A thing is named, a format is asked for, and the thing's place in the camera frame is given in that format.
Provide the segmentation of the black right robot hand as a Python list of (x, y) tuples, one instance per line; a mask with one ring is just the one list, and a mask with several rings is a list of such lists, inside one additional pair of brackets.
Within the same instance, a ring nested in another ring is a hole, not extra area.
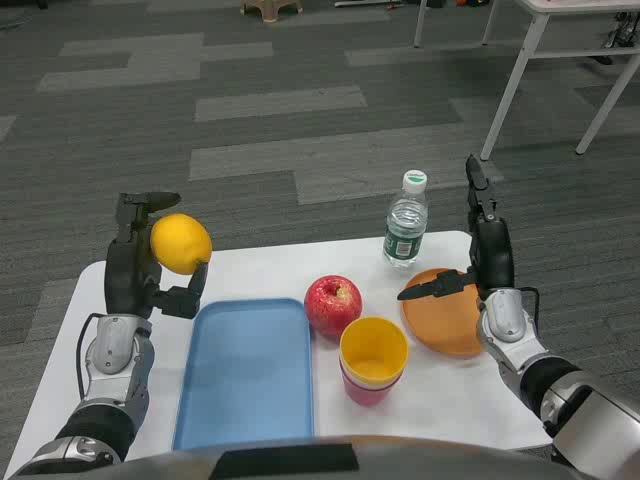
[(462, 292), (468, 285), (474, 285), (481, 296), (486, 297), (492, 290), (515, 285), (510, 234), (506, 221), (497, 213), (493, 186), (474, 156), (468, 157), (465, 169), (471, 265), (464, 273), (445, 270), (430, 282), (407, 287), (398, 294), (399, 301), (453, 295)]

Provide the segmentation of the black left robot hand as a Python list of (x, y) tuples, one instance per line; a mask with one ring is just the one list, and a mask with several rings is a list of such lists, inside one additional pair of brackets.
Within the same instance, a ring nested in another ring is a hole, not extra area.
[(185, 214), (155, 217), (176, 206), (175, 192), (122, 193), (116, 206), (118, 233), (107, 253), (104, 292), (109, 314), (149, 318), (153, 309), (191, 319), (213, 252), (210, 234)]

